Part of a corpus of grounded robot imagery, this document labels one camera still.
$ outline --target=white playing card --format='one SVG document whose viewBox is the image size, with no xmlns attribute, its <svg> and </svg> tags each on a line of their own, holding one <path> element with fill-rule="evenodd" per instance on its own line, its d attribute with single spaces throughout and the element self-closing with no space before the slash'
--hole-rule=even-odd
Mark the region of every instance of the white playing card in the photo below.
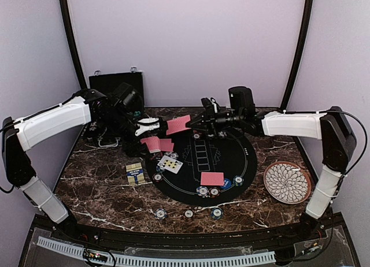
<svg viewBox="0 0 370 267">
<path fill-rule="evenodd" d="M 157 165 L 172 173 L 178 173 L 183 163 L 165 155 Z"/>
</svg>

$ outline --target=black pole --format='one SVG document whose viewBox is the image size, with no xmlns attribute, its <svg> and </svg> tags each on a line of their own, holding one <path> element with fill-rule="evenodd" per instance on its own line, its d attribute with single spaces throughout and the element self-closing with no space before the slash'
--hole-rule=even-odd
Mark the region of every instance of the black pole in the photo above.
<svg viewBox="0 0 370 267">
<path fill-rule="evenodd" d="M 86 81 L 85 81 L 85 77 L 83 75 L 79 53 L 77 52 L 76 41 L 75 41 L 75 37 L 73 35 L 71 17 L 69 15 L 69 9 L 68 9 L 68 2 L 67 2 L 67 0 L 59 0 L 59 3 L 60 3 L 60 9 L 62 11 L 64 30 L 65 30 L 65 34 L 67 36 L 69 51 L 71 52 L 73 65 L 75 66 L 77 79 L 80 83 L 81 89 L 86 89 L 87 84 L 86 84 Z"/>
<path fill-rule="evenodd" d="M 310 22 L 311 10 L 312 10 L 313 0 L 305 1 L 305 8 L 303 11 L 301 30 L 299 31 L 297 48 L 295 49 L 293 64 L 291 66 L 287 87 L 285 89 L 284 97 L 280 109 L 287 109 L 291 93 L 293 92 L 293 87 L 295 80 L 297 78 L 297 73 L 299 69 L 299 64 L 301 63 L 303 49 L 305 47 L 306 36 L 308 31 L 308 25 Z"/>
</svg>

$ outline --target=white patterned bowl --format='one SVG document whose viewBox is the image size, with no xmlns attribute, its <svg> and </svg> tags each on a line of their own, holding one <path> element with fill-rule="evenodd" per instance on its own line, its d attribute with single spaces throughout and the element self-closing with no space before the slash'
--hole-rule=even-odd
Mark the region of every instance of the white patterned bowl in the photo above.
<svg viewBox="0 0 370 267">
<path fill-rule="evenodd" d="M 308 175 L 296 164 L 278 161 L 267 167 L 264 175 L 267 191 L 278 201 L 296 205 L 311 193 Z"/>
</svg>

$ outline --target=wall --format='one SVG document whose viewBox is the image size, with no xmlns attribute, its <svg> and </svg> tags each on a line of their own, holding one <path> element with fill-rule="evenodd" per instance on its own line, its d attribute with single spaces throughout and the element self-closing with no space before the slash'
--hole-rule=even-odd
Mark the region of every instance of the wall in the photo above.
<svg viewBox="0 0 370 267">
<path fill-rule="evenodd" d="M 0 120 L 38 112 L 78 90 L 58 0 L 0 0 Z M 78 131 L 29 152 L 39 176 L 53 187 Z M 9 189 L 3 164 L 0 185 Z M 21 191 L 0 192 L 1 266 L 18 266 L 35 210 Z"/>
<path fill-rule="evenodd" d="M 69 0 L 85 75 L 144 70 L 146 106 L 225 105 L 231 86 L 279 106 L 304 0 Z"/>
<path fill-rule="evenodd" d="M 370 127 L 370 0 L 314 0 L 312 20 L 289 109 L 317 110 L 339 105 Z M 351 122 L 364 144 L 361 128 Z M 316 170 L 321 144 L 303 141 Z M 369 152 L 349 174 L 335 200 L 349 226 L 362 266 L 370 266 Z"/>
</svg>

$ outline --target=poker mat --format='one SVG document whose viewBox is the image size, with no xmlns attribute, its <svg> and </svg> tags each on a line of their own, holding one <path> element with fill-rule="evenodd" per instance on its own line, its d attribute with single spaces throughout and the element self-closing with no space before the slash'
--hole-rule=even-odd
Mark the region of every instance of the poker mat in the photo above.
<svg viewBox="0 0 370 267">
<path fill-rule="evenodd" d="M 146 160 L 146 168 L 153 184 L 168 197 L 196 206 L 214 206 L 229 202 L 245 192 L 254 180 L 257 172 L 257 156 L 253 146 L 243 133 L 236 129 L 225 130 L 223 139 L 194 139 L 193 131 L 187 130 L 170 135 L 175 144 L 173 152 L 183 165 L 177 174 L 168 170 L 160 172 L 162 180 L 157 182 L 154 175 L 158 174 L 157 164 L 160 157 Z M 211 198 L 198 195 L 201 186 L 202 172 L 223 172 L 224 186 L 206 186 L 217 188 L 219 195 Z M 234 177 L 241 176 L 241 186 L 234 184 Z"/>
</svg>

